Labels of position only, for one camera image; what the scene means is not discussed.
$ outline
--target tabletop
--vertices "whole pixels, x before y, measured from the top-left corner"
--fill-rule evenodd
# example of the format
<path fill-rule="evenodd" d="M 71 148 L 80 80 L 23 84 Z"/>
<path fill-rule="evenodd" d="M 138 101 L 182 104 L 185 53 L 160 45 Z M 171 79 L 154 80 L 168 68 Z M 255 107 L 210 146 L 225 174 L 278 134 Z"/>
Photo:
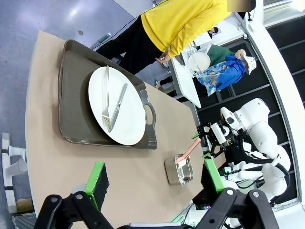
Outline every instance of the tabletop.
<path fill-rule="evenodd" d="M 106 163 L 110 186 L 102 213 L 113 227 L 129 222 L 171 221 L 201 190 L 202 150 L 191 153 L 194 179 L 170 186 L 164 161 L 193 143 L 196 126 L 189 107 L 146 84 L 156 111 L 156 150 L 71 144 L 58 125 L 58 71 L 65 41 L 39 32 L 34 48 L 26 107 L 26 149 L 30 187 L 38 214 L 50 194 L 67 197 L 87 182 L 96 161 Z M 73 228 L 85 228 L 78 222 Z"/>
<path fill-rule="evenodd" d="M 186 69 L 186 66 L 181 65 L 176 58 L 172 58 L 170 61 L 169 66 L 170 68 L 173 67 L 172 76 L 176 77 L 181 94 L 198 108 L 201 108 L 191 72 Z"/>

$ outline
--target person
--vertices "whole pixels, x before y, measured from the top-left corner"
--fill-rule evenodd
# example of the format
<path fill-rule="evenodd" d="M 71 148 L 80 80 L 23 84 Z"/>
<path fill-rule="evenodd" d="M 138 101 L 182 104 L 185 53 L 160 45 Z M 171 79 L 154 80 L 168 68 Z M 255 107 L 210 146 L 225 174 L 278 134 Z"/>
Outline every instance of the person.
<path fill-rule="evenodd" d="M 211 28 L 209 31 L 208 31 L 208 34 L 209 34 L 209 36 L 211 37 L 211 39 L 212 39 L 212 37 L 213 37 L 213 33 L 218 33 L 218 28 L 216 27 L 216 26 L 214 26 L 213 28 Z"/>
<path fill-rule="evenodd" d="M 215 64 L 224 62 L 227 55 L 235 56 L 238 60 L 240 60 L 241 57 L 246 56 L 247 53 L 244 49 L 240 49 L 237 52 L 232 52 L 228 48 L 212 44 L 207 55 L 210 57 L 210 60 L 211 60 L 210 67 L 211 67 Z M 159 89 L 163 85 L 165 85 L 167 83 L 171 83 L 171 82 L 172 82 L 171 77 L 167 77 L 164 80 L 157 81 L 155 88 Z M 199 89 L 202 87 L 202 85 L 201 84 L 198 85 L 197 82 L 198 82 L 197 80 L 194 80 L 195 87 L 197 89 Z"/>
<path fill-rule="evenodd" d="M 227 55 L 224 62 L 215 64 L 202 73 L 196 75 L 197 80 L 206 87 L 210 96 L 217 90 L 222 90 L 230 84 L 237 83 L 244 76 L 256 68 L 254 57 L 242 55 L 240 59 Z"/>
<path fill-rule="evenodd" d="M 163 0 L 96 52 L 108 59 L 126 53 L 119 65 L 132 74 L 154 61 L 167 62 L 231 14 L 227 1 Z"/>
<path fill-rule="evenodd" d="M 242 56 L 246 56 L 246 51 L 243 49 L 238 50 L 236 53 L 230 51 L 228 48 L 212 44 L 209 48 L 207 55 L 210 57 L 210 66 L 225 61 L 227 55 L 235 56 L 237 59 L 241 59 Z"/>

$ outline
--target white robot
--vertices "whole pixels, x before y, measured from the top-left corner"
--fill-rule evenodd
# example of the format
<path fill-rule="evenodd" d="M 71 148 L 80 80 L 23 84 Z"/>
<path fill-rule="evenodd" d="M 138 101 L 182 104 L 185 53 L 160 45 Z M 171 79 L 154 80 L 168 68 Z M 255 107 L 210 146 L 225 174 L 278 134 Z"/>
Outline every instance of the white robot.
<path fill-rule="evenodd" d="M 227 141 L 231 135 L 238 137 L 240 133 L 247 133 L 259 152 L 251 151 L 251 144 L 240 140 L 240 151 L 244 153 L 245 161 L 232 167 L 226 167 L 229 172 L 223 176 L 226 187 L 238 189 L 236 182 L 242 180 L 256 180 L 263 176 L 265 183 L 259 188 L 269 202 L 274 202 L 283 194 L 290 183 L 290 159 L 283 147 L 277 144 L 277 136 L 268 124 L 269 108 L 262 99 L 256 98 L 238 111 L 232 113 L 227 108 L 221 108 L 221 116 L 225 125 L 214 123 L 211 129 L 219 144 Z M 250 168 L 259 167 L 259 171 L 249 171 Z M 238 226 L 236 219 L 231 219 L 232 226 Z"/>

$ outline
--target white cap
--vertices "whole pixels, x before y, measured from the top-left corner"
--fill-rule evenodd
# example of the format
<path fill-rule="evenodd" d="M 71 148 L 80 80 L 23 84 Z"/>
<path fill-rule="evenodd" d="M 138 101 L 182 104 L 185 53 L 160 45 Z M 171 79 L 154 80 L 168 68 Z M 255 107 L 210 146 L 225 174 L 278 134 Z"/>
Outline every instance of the white cap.
<path fill-rule="evenodd" d="M 246 72 L 250 75 L 250 73 L 256 68 L 255 58 L 252 57 L 252 56 L 245 56 L 244 55 L 244 59 L 248 63 L 248 70 Z"/>

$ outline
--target fork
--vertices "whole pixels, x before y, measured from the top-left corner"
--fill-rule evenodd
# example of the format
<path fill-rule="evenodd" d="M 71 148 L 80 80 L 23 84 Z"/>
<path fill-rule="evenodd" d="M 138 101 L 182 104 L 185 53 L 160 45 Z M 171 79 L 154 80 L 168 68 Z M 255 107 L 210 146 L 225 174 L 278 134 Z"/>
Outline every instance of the fork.
<path fill-rule="evenodd" d="M 107 68 L 106 68 L 106 77 L 105 77 L 105 81 L 103 82 L 104 86 L 105 86 L 105 91 L 106 91 L 106 108 L 102 112 L 103 123 L 104 123 L 104 125 L 106 125 L 108 132 L 109 132 L 109 130 L 111 129 L 111 122 L 110 122 L 109 112 L 108 112 L 108 107 L 109 107 L 108 82 L 109 82 L 109 66 L 107 66 Z"/>

